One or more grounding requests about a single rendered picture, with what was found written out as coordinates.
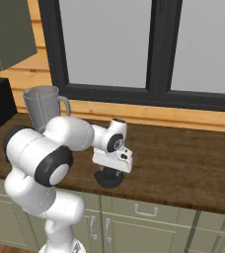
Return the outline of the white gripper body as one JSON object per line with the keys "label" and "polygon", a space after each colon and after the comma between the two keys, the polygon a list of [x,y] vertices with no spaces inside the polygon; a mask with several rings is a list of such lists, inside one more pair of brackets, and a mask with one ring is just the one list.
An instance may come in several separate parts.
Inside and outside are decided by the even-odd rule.
{"label": "white gripper body", "polygon": [[124,147],[115,152],[106,153],[101,149],[95,148],[92,161],[103,167],[130,173],[132,170],[132,151]]}

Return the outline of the black blender lid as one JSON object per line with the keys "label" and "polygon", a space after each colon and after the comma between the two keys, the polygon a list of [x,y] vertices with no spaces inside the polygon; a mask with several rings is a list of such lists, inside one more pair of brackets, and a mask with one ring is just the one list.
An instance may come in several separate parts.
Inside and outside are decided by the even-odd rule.
{"label": "black blender lid", "polygon": [[109,167],[105,167],[102,171],[95,172],[94,177],[98,184],[106,189],[118,187],[123,180],[123,174],[120,171]]}

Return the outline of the grey blender jar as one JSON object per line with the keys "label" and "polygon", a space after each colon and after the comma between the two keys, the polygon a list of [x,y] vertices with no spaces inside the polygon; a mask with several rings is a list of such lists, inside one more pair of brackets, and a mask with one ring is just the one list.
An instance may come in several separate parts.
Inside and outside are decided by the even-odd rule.
{"label": "grey blender jar", "polygon": [[37,131],[43,133],[47,123],[60,115],[60,103],[65,105],[67,115],[71,114],[69,100],[59,95],[55,86],[40,85],[23,91],[23,98],[31,121]]}

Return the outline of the olive green cupboard door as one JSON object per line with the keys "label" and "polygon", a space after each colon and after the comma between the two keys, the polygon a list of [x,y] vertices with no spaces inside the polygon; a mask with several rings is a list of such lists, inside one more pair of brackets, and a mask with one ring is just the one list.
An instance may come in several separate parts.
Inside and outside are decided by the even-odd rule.
{"label": "olive green cupboard door", "polygon": [[[98,237],[95,242],[91,240],[91,215],[96,217],[94,230]],[[41,248],[46,243],[45,219],[30,215],[30,220],[37,239],[38,248]],[[104,253],[101,213],[99,211],[85,210],[82,219],[73,225],[73,231],[75,237],[83,244],[87,253]]]}
{"label": "olive green cupboard door", "polygon": [[6,195],[0,195],[0,244],[38,252],[29,216]]}
{"label": "olive green cupboard door", "polygon": [[[106,218],[111,219],[106,242]],[[185,253],[190,228],[166,222],[102,212],[105,253]]]}
{"label": "olive green cupboard door", "polygon": [[225,253],[225,233],[196,228],[187,250],[189,253]]}

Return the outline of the dark framed window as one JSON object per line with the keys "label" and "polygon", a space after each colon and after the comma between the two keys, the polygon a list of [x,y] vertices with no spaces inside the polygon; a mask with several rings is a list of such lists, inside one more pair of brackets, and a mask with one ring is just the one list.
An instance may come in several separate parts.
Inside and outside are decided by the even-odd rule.
{"label": "dark framed window", "polygon": [[225,112],[225,94],[171,88],[183,0],[152,0],[143,88],[69,81],[59,0],[38,0],[51,81],[68,99]]}

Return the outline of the olive green wall cupboard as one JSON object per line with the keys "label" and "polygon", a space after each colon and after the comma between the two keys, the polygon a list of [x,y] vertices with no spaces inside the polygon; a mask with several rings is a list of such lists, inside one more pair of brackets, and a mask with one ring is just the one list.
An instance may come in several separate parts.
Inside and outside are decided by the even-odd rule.
{"label": "olive green wall cupboard", "polygon": [[0,71],[37,53],[27,0],[0,0]]}

